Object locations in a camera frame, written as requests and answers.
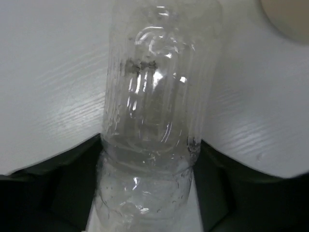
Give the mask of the clear bottle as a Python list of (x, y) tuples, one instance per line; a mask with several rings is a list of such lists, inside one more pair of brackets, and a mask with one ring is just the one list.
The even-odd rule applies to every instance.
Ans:
[(185, 213), (222, 47), (217, 0), (117, 0), (109, 32), (100, 232), (173, 232)]

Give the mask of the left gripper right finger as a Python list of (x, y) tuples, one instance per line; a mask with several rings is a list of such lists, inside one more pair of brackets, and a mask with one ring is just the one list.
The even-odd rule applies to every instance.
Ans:
[(205, 142), (193, 171), (203, 231), (308, 231), (308, 174), (292, 178), (264, 174)]

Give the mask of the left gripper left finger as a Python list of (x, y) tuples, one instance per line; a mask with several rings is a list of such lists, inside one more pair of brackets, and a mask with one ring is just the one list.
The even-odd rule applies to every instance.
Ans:
[(96, 188), (100, 135), (0, 176), (2, 232), (82, 232)]

